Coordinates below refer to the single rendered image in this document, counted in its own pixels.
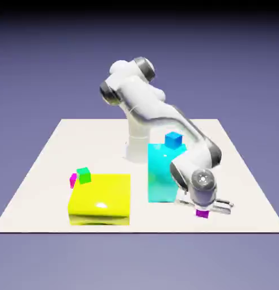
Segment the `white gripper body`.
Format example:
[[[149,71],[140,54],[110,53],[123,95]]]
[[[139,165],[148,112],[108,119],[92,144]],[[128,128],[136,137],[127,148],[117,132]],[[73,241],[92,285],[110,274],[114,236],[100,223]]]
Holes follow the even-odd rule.
[[[193,207],[199,211],[209,211],[209,212],[214,211],[214,212],[219,212],[221,214],[226,214],[226,215],[231,214],[231,209],[234,207],[234,204],[232,204],[229,201],[222,200],[222,199],[216,199],[211,205],[207,207],[201,207],[199,205],[195,205],[192,201],[185,201],[185,200],[180,200],[180,199],[177,199],[175,203]]]

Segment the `small blue cube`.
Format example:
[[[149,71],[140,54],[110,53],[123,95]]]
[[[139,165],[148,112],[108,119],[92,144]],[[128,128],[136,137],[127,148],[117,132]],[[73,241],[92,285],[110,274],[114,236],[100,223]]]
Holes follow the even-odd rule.
[[[170,132],[165,135],[164,144],[170,149],[177,149],[182,145],[183,136],[177,132]]]

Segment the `small green cube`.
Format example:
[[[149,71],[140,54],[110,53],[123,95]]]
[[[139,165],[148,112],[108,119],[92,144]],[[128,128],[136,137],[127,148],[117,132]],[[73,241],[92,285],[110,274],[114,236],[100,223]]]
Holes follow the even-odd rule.
[[[91,173],[87,167],[77,169],[77,176],[80,184],[91,182]]]

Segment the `large cyan box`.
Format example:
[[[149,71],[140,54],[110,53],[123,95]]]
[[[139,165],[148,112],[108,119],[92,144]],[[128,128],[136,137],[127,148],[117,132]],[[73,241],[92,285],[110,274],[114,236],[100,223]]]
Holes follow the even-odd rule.
[[[148,201],[173,203],[178,186],[170,173],[171,161],[187,150],[182,144],[176,149],[165,144],[148,145]]]

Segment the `large yellow box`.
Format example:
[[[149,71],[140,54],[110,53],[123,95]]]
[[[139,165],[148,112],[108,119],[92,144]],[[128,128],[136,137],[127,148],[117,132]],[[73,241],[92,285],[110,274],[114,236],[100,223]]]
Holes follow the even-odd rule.
[[[91,181],[75,182],[68,203],[71,225],[129,225],[130,175],[92,174]]]

